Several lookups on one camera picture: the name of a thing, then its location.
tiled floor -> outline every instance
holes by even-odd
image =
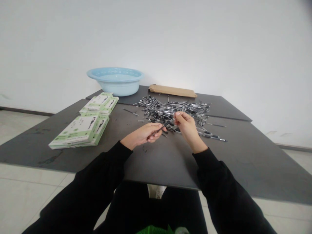
[[[0,145],[47,119],[45,116],[0,111]],[[309,173],[312,154],[285,150]],[[21,233],[39,218],[40,210],[73,179],[74,174],[0,163],[0,233]],[[216,233],[207,201],[200,198],[209,234]],[[277,233],[312,233],[312,206],[254,198]],[[96,227],[105,220],[106,211]]]

black pants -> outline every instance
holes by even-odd
[[[124,181],[116,189],[105,221],[94,232],[137,233],[149,225],[207,234],[198,191],[168,187],[161,199],[150,199],[146,184]]]

light blue bowl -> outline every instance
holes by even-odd
[[[95,68],[87,71],[87,75],[95,79],[107,93],[123,97],[135,94],[139,90],[139,82],[144,74],[129,68]]]

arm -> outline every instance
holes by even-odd
[[[193,150],[198,179],[218,233],[276,233],[259,206],[199,137],[194,119],[177,112],[176,124]]]
[[[161,124],[148,123],[101,153],[73,182],[64,188],[41,212],[40,218],[23,233],[93,233],[93,228],[113,198],[124,176],[124,163],[132,150],[155,142],[162,134]]]

table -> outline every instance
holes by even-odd
[[[102,92],[103,92],[102,90],[99,90],[91,94],[90,96],[87,96],[86,99],[90,100],[94,96],[98,96]],[[158,93],[149,92],[149,86],[142,86],[142,85],[140,85],[138,92],[136,92],[135,94],[126,96],[126,97],[119,97],[118,102],[121,104],[132,105],[138,102],[139,100],[141,100],[142,97],[145,97],[147,95],[151,95],[152,97],[156,98],[162,103],[168,103],[167,94],[159,95]],[[207,113],[207,115],[209,116],[244,120],[248,122],[252,121],[248,116],[246,116],[243,112],[241,112],[239,109],[237,109],[235,106],[233,106],[231,103],[229,103],[226,99],[224,99],[221,96],[207,95],[207,94],[197,94],[197,95],[198,95],[197,98],[170,95],[169,100],[170,101],[190,100],[190,102],[199,103],[199,99],[200,99],[203,102],[211,103],[210,112]]]
[[[95,147],[51,150],[48,144],[88,102],[80,100],[0,146],[0,162],[78,172],[101,152],[147,123],[141,107],[117,104],[105,132]],[[139,116],[122,108],[136,111]],[[219,160],[229,167],[251,196],[312,205],[312,176],[247,121],[210,117],[227,126],[207,129],[228,142],[203,138]],[[126,180],[198,189],[197,164],[178,133],[169,132],[153,144],[135,148],[125,163]]]

